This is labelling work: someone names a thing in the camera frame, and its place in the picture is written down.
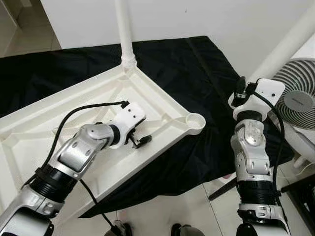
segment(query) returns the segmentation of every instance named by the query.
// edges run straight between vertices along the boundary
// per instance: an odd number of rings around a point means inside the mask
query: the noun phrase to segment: floor tile
[[[315,173],[315,165],[312,165],[306,168],[302,172],[302,174],[299,174],[304,169],[304,167],[306,167],[309,164],[309,162],[303,164],[299,169],[294,168],[293,163],[294,161],[291,160],[282,165],[279,165],[279,168],[282,170],[284,176],[287,178],[289,183],[294,183],[300,179],[306,178],[307,176],[310,176]]]
[[[215,192],[220,188],[216,181],[203,184],[207,194]],[[227,193],[211,201],[211,206],[218,220],[223,236],[236,235],[237,227],[242,223],[241,218],[237,214],[240,197],[236,187]]]
[[[107,213],[112,222],[116,220],[116,212]],[[87,219],[71,219],[59,227],[55,227],[53,236],[103,236],[110,229],[100,215]]]
[[[281,170],[278,170],[277,174],[277,186],[280,189],[288,184]],[[218,181],[211,181],[204,183],[207,194],[210,195],[220,188]],[[297,209],[293,205],[287,194],[283,194],[280,198],[284,207],[284,211],[288,217],[289,225],[291,226],[292,236],[310,236],[310,232],[307,229],[304,221],[299,215]],[[236,235],[237,227],[242,223],[241,218],[237,214],[238,204],[240,203],[240,197],[236,190],[236,187],[221,195],[215,200],[211,201],[213,211],[218,220],[220,229],[224,236]]]
[[[158,196],[148,202],[118,211],[129,222],[134,236],[170,236],[173,224],[190,224],[206,236],[221,236],[202,185],[180,196]]]
[[[17,35],[12,53],[27,52],[38,49],[50,50],[53,40],[51,26],[39,26],[22,29]]]

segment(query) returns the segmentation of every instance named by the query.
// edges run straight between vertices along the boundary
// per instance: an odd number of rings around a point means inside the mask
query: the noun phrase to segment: black tablecloth
[[[230,147],[235,121],[227,99],[239,76],[224,54],[205,36],[136,42],[133,48],[138,67],[188,111],[202,114],[207,124],[200,135],[183,138],[103,199],[103,212],[157,195],[179,195],[235,171]],[[120,64],[120,56],[119,45],[108,45],[0,59],[4,81],[0,114],[5,116],[106,71]],[[270,121],[264,124],[266,151],[273,164],[280,134]],[[286,143],[281,162],[292,157],[293,151]],[[93,207],[84,217],[96,214]]]

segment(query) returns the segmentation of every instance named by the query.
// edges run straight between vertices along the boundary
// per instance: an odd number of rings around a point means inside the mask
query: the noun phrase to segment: white pole
[[[259,78],[271,79],[281,67],[310,39],[315,32],[315,3],[309,7],[284,39],[250,76],[248,82]]]
[[[115,0],[120,44],[122,47],[122,65],[124,68],[133,68],[137,65],[132,50],[131,31],[126,0]]]

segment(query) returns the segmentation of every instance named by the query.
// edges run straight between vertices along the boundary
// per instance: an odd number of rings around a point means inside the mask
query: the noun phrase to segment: black caster wheel
[[[124,223],[124,227],[126,230],[126,236],[132,236],[132,230],[131,230],[131,226],[128,223]]]
[[[181,232],[180,232],[180,228],[181,228],[181,224],[174,224],[172,226],[172,230],[171,230],[171,236],[181,236]]]

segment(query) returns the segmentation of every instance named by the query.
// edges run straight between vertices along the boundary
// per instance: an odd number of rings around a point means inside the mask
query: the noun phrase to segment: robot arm
[[[237,235],[289,236],[284,211],[277,205],[269,157],[265,151],[266,138],[262,122],[270,107],[252,95],[251,91],[275,105],[284,91],[284,84],[260,79],[257,84],[248,84],[237,91],[229,100],[230,106],[236,107],[233,117],[238,122],[231,138],[237,190],[241,198],[238,214],[243,219]]]
[[[0,236],[50,236],[54,229],[50,219],[58,215],[97,153],[124,145],[145,118],[144,111],[131,103],[108,124],[83,125],[48,165],[36,170],[35,179],[23,187],[0,216]]]

